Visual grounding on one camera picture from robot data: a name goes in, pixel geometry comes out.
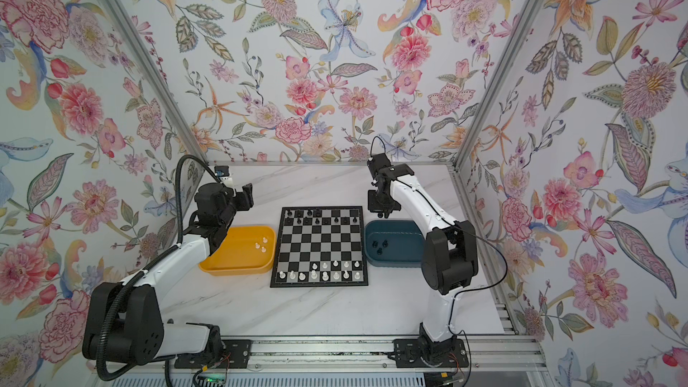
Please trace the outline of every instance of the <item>yellow tray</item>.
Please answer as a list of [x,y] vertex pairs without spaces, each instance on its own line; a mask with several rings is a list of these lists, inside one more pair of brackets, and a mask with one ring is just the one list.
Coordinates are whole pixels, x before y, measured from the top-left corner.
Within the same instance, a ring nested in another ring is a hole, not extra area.
[[219,250],[198,264],[203,272],[211,275],[250,275],[272,269],[277,237],[268,226],[229,228]]

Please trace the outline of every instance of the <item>wall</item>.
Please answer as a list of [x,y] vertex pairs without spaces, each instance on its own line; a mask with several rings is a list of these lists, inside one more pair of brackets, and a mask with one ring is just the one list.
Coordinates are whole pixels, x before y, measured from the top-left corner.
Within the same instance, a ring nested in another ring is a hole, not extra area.
[[462,165],[562,387],[688,386],[687,21],[546,0]]
[[182,147],[96,0],[0,18],[0,386],[81,386],[90,294],[174,235]]
[[451,159],[525,0],[121,1],[209,159],[323,162]]

